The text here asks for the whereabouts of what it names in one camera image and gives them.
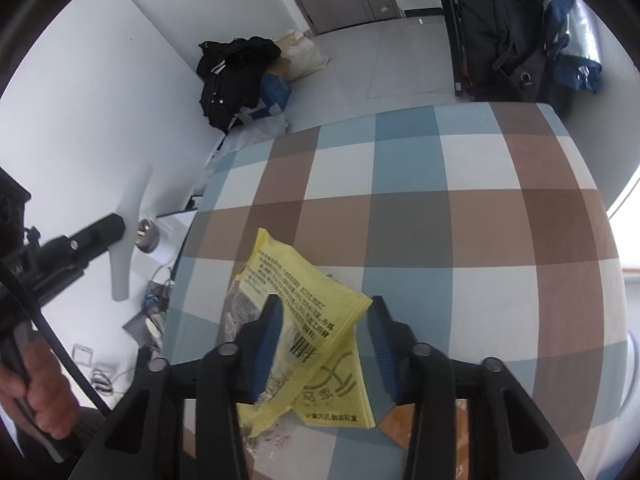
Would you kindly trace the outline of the person's left hand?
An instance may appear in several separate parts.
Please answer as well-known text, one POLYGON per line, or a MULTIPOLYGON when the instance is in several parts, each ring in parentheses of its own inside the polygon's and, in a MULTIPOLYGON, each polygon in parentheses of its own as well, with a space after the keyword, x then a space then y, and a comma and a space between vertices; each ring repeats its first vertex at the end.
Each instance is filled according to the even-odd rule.
POLYGON ((58 359, 49 345, 37 337, 27 345, 24 362, 30 377, 29 385, 1 365, 2 408, 29 437, 38 437, 38 431, 16 404, 16 400, 24 399, 34 411, 35 424, 40 431, 55 440, 68 437, 78 421, 79 404, 58 359))

